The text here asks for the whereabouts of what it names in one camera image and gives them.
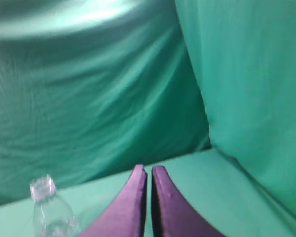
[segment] water bottle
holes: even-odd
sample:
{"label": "water bottle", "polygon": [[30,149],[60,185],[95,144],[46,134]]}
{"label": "water bottle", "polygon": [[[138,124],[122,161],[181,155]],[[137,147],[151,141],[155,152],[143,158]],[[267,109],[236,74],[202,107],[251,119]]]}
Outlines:
{"label": "water bottle", "polygon": [[30,184],[34,207],[36,237],[74,237],[79,226],[70,206],[56,194],[56,185],[50,175]]}

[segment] purple object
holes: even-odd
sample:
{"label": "purple object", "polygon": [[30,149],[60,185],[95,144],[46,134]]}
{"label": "purple object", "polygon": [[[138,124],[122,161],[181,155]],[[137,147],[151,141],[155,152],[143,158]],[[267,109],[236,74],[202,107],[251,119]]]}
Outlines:
{"label": "purple object", "polygon": [[188,203],[164,166],[152,168],[151,216],[154,237],[225,237]]}
{"label": "purple object", "polygon": [[143,237],[146,201],[147,173],[138,164],[115,200],[78,237]]}

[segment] green backdrop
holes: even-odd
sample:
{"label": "green backdrop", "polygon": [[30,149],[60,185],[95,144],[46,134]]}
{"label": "green backdrop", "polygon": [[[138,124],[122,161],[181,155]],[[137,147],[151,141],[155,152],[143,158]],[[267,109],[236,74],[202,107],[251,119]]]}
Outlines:
{"label": "green backdrop", "polygon": [[0,204],[204,146],[171,0],[0,1]]}
{"label": "green backdrop", "polygon": [[296,0],[176,0],[214,146],[296,215]]}

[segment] green fabric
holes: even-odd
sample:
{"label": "green fabric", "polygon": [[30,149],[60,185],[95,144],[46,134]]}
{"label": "green fabric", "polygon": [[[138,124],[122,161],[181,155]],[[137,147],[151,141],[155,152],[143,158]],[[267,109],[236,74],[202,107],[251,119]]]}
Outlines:
{"label": "green fabric", "polygon": [[171,0],[0,0],[0,204],[206,146]]}
{"label": "green fabric", "polygon": [[[296,237],[296,219],[241,169],[216,150],[164,161],[186,199],[228,237]],[[145,237],[153,237],[150,215],[151,166]],[[61,191],[85,229],[109,205],[130,171]],[[31,200],[0,207],[0,237],[32,237]]]}
{"label": "green fabric", "polygon": [[212,145],[296,215],[296,0],[176,6]]}

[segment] plastic bottle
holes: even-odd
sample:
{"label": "plastic bottle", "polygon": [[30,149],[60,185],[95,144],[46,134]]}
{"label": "plastic bottle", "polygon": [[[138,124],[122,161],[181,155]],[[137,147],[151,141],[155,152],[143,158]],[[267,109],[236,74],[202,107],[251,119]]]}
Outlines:
{"label": "plastic bottle", "polygon": [[36,237],[74,237],[79,232],[70,206],[56,193],[56,185],[50,175],[30,184],[34,207]]}

